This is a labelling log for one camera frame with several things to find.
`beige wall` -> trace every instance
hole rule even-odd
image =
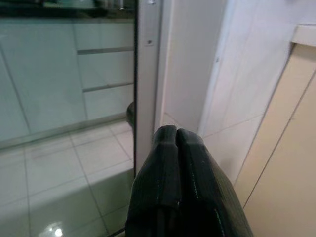
[[[275,141],[274,131],[283,127],[279,122],[284,119],[284,114],[287,115],[289,107],[282,100],[289,98],[294,92],[292,85],[287,83],[282,83],[278,87],[271,106],[278,102],[283,103],[279,103],[278,110],[274,113],[268,110],[268,113],[275,115],[275,122],[266,127],[265,136],[263,133],[258,134],[255,143],[261,140],[261,149],[257,149],[256,154],[247,158],[260,160],[257,157],[265,154],[265,144],[270,143],[266,138],[271,137],[275,148],[244,207],[250,226],[257,237],[316,236],[316,49],[301,46],[300,53],[300,58],[296,58],[296,64],[302,61],[305,61],[305,64],[291,70],[289,67],[294,69],[295,66],[290,62],[286,71],[290,71],[291,74],[288,74],[288,78],[282,79],[297,85],[298,90],[302,88],[301,79],[307,79],[309,82],[312,78],[311,82],[305,86],[306,90],[303,90],[297,106],[292,108],[292,115],[279,141]]]

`cabinet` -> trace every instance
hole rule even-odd
[[[71,22],[0,22],[0,34],[31,133],[86,120]]]
[[[22,109],[0,52],[0,141],[28,134]]]

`white floor tile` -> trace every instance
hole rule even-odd
[[[86,128],[70,133],[70,137],[75,146],[111,136],[112,133],[108,126]]]
[[[88,176],[93,195],[102,215],[129,204],[133,179],[132,161]]]
[[[8,148],[0,150],[0,167],[24,160],[23,148]]]
[[[28,237],[29,219],[27,199],[0,207],[0,235],[3,237]]]
[[[40,236],[47,228],[63,233],[100,218],[85,178],[30,196],[31,235]]]
[[[27,160],[29,194],[84,176],[74,148]]]
[[[116,135],[118,141],[127,152],[130,159],[134,159],[134,136],[132,131]]]
[[[110,213],[103,217],[105,225],[108,228],[108,232],[110,234],[115,231],[119,231],[120,229],[125,227],[125,222],[127,220],[128,206],[121,208],[117,211]]]
[[[0,206],[27,196],[24,162],[0,168]]]
[[[86,174],[127,161],[128,156],[115,137],[75,147]]]
[[[119,134],[132,130],[132,127],[125,120],[110,124],[109,126],[113,134]]]
[[[104,227],[102,219],[97,219],[85,226],[82,226],[70,233],[66,233],[66,237],[101,237],[108,233]]]
[[[72,147],[69,135],[60,135],[29,143],[25,146],[26,159],[36,158]]]

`cabinet drawer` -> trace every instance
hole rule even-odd
[[[134,85],[86,92],[84,94],[88,119],[99,119],[125,113],[134,100]]]

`door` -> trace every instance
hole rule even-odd
[[[124,230],[154,130],[160,11],[159,0],[0,0],[2,236]]]

